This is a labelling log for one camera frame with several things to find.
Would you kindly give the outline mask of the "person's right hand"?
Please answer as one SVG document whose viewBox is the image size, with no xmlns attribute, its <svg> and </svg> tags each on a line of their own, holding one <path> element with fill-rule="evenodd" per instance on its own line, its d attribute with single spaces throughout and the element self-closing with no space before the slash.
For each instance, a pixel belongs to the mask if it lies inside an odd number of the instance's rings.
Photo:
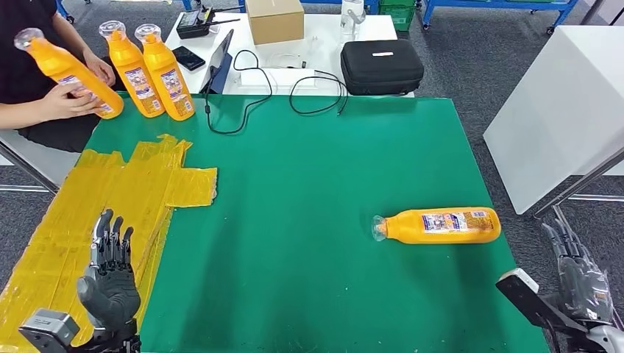
<svg viewBox="0 0 624 353">
<path fill-rule="evenodd" d="M 102 100 L 86 93 L 81 84 L 56 85 L 41 100 L 47 121 L 74 118 L 95 112 Z"/>
</svg>

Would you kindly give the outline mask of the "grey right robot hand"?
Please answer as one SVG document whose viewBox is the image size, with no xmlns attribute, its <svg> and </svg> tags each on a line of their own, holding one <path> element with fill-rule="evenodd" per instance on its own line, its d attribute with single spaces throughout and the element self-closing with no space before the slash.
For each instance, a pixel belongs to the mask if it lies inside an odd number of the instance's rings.
<svg viewBox="0 0 624 353">
<path fill-rule="evenodd" d="M 560 307 L 580 321 L 611 324 L 613 301 L 608 277 L 569 226 L 541 224 L 550 239 L 559 274 Z"/>
</svg>

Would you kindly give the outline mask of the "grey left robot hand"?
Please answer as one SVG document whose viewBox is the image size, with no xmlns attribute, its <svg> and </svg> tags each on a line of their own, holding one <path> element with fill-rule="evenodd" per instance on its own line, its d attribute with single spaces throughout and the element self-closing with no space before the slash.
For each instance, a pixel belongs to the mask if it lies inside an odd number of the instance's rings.
<svg viewBox="0 0 624 353">
<path fill-rule="evenodd" d="M 77 295 L 95 329 L 117 331 L 134 319 L 141 304 L 131 264 L 133 228 L 106 209 L 93 226 L 90 259 L 77 280 Z"/>
</svg>

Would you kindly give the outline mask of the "person's left hand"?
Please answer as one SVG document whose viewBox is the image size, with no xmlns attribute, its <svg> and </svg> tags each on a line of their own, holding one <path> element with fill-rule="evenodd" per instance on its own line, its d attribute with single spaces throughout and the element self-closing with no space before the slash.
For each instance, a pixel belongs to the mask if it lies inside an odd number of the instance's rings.
<svg viewBox="0 0 624 353">
<path fill-rule="evenodd" d="M 86 66 L 95 75 L 109 87 L 116 83 L 116 75 L 112 66 L 106 63 L 102 58 L 96 56 L 89 48 L 83 50 L 83 57 Z"/>
</svg>

